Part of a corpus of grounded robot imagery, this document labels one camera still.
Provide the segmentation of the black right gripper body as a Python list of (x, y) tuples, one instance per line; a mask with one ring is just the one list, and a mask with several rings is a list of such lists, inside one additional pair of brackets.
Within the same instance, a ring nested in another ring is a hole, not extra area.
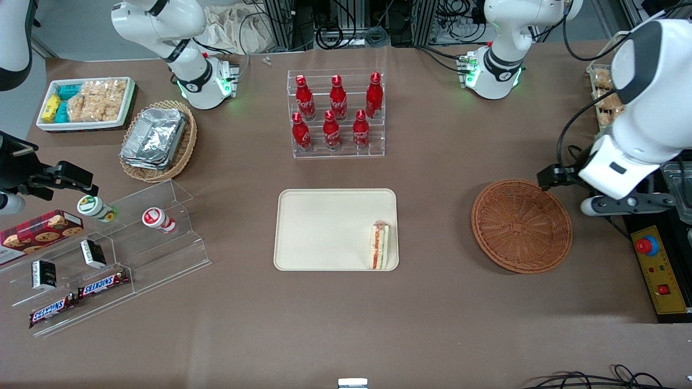
[(37, 157), (38, 145), (2, 132), (1, 185), (12, 194), (32, 194), (36, 188), (49, 187), (54, 178), (49, 165)]

